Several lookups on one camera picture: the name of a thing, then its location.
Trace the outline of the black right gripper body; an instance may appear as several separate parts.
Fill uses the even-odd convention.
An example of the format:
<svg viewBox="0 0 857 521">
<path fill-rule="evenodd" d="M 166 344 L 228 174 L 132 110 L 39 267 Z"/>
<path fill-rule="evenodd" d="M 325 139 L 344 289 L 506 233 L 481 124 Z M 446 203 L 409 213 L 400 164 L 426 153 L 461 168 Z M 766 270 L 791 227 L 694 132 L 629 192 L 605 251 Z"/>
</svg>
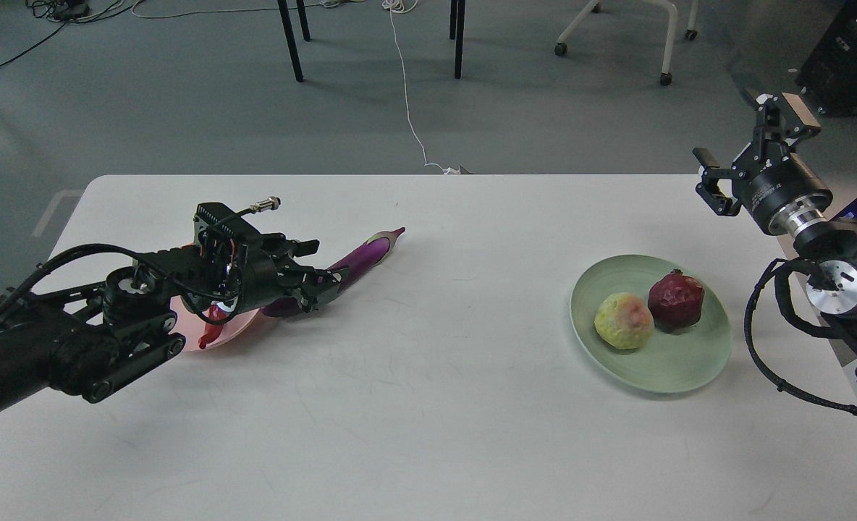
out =
<svg viewBox="0 0 857 521">
<path fill-rule="evenodd" d="M 832 204 L 832 192 L 795 153 L 759 163 L 747 148 L 734 158 L 733 169 L 746 174 L 733 181 L 733 195 L 764 234 L 786 234 L 780 212 L 800 199 L 819 211 Z"/>
</svg>

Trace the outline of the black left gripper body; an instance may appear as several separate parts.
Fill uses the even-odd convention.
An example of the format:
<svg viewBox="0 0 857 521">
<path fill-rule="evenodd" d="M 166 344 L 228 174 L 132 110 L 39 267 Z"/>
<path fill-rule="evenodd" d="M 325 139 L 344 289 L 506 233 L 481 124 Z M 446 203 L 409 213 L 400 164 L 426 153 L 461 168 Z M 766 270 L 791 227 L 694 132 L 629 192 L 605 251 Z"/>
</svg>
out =
<svg viewBox="0 0 857 521">
<path fill-rule="evenodd" d="M 276 210 L 278 203 L 254 203 L 233 211 L 223 203 L 201 203 L 195 211 L 195 240 L 209 263 L 208 287 L 193 295 L 193 311 L 207 313 L 222 301 L 236 313 L 266 307 L 279 299 L 303 299 L 302 267 L 294 260 L 300 244 L 281 233 L 263 234 L 248 214 Z"/>
</svg>

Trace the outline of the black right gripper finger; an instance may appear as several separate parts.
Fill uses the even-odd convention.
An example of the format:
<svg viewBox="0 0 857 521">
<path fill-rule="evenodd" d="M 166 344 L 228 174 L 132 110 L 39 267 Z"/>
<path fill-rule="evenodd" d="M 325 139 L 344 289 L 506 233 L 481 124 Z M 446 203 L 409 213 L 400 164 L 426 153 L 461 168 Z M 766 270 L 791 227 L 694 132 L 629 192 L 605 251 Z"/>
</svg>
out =
<svg viewBox="0 0 857 521">
<path fill-rule="evenodd" d="M 744 165 L 805 165 L 797 155 L 799 142 L 816 137 L 822 126 L 801 96 L 795 93 L 750 93 L 749 103 L 756 110 L 751 141 L 744 148 Z"/>
<path fill-rule="evenodd" d="M 742 205 L 739 198 L 730 197 L 721 191 L 719 181 L 743 180 L 744 172 L 734 166 L 723 168 L 706 148 L 694 148 L 693 157 L 700 166 L 700 182 L 694 190 L 717 216 L 737 216 Z"/>
</svg>

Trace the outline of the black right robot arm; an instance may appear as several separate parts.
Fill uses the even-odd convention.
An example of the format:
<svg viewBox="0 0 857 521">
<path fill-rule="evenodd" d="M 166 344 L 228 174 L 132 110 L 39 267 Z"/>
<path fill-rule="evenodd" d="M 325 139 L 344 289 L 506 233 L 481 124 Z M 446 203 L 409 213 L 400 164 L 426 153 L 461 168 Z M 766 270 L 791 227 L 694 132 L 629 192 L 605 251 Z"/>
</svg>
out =
<svg viewBox="0 0 857 521">
<path fill-rule="evenodd" d="M 801 96 L 760 93 L 747 99 L 755 126 L 732 164 L 724 167 L 710 151 L 693 149 L 701 175 L 696 192 L 711 211 L 733 217 L 746 210 L 763 234 L 788 235 L 797 254 L 773 260 L 757 281 L 744 310 L 744 340 L 759 372 L 779 392 L 857 416 L 857 405 L 790 384 L 756 351 L 753 315 L 763 289 L 772 284 L 786 323 L 814 339 L 843 341 L 857 359 L 857 198 L 832 218 L 825 216 L 832 192 L 796 151 L 820 133 Z M 857 366 L 854 375 L 857 383 Z"/>
</svg>

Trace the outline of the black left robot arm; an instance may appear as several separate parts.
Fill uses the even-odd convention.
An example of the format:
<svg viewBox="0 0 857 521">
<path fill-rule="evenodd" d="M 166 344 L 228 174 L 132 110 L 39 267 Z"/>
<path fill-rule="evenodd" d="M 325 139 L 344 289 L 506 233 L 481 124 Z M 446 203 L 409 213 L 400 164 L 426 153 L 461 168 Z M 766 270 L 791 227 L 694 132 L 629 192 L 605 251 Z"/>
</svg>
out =
<svg viewBox="0 0 857 521">
<path fill-rule="evenodd" d="M 101 402 L 173 359 L 186 346 L 186 336 L 174 330 L 173 299 L 204 323 L 203 343 L 237 315 L 277 300 L 302 313 L 335 300 L 349 268 L 299 264 L 299 257 L 316 253 L 318 241 L 263 234 L 245 220 L 279 204 L 267 198 L 233 211 L 223 203 L 201 203 L 187 246 L 134 252 L 91 243 L 39 264 L 0 296 L 0 412 L 45 388 Z M 102 281 L 33 292 L 64 265 L 104 253 L 127 256 L 132 264 Z"/>
</svg>

